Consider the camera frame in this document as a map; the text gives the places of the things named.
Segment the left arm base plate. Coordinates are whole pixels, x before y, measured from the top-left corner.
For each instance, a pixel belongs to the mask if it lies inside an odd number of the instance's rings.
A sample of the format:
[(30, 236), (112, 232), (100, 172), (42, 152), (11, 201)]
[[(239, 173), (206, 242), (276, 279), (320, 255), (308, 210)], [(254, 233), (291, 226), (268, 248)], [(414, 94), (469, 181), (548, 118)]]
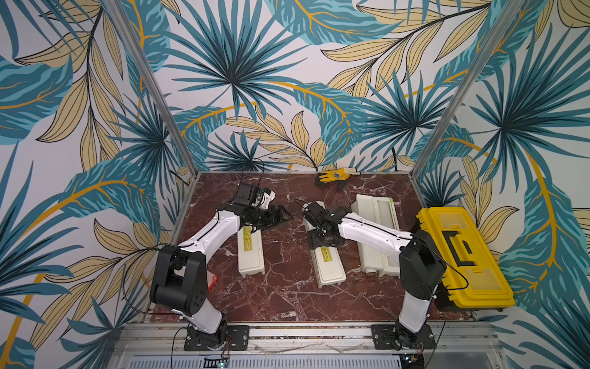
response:
[(213, 334), (189, 327), (184, 343), (185, 351), (246, 351), (250, 339), (247, 325), (221, 325)]

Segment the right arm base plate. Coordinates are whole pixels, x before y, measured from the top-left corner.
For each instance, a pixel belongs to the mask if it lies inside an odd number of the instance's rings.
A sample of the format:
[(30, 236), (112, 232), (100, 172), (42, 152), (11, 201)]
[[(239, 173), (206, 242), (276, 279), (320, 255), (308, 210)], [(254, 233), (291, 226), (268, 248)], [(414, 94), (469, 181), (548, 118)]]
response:
[(436, 340), (428, 324), (413, 333), (401, 324), (373, 324), (370, 326), (376, 350), (426, 350), (436, 347)]

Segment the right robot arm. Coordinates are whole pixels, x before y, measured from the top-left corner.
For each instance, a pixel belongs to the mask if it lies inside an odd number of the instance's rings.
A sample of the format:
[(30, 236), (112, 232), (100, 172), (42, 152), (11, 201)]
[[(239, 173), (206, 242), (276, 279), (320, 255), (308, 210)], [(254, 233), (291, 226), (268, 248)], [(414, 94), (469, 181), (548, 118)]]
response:
[(446, 264), (429, 233), (387, 228), (342, 208), (317, 212), (305, 210), (303, 216), (313, 227), (319, 241), (326, 246), (337, 247), (346, 240), (356, 241), (395, 260), (405, 290), (397, 323), (412, 334), (421, 331), (446, 272)]

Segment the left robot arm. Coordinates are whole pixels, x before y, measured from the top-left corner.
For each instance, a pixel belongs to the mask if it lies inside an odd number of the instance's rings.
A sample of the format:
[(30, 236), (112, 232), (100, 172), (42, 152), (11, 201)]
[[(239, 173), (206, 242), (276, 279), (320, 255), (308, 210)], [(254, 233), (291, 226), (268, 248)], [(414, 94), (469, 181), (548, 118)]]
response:
[(183, 316), (196, 331), (217, 333), (224, 316), (207, 299), (207, 263), (243, 227), (262, 232), (292, 219), (282, 205), (226, 205), (194, 236), (158, 252), (151, 302)]

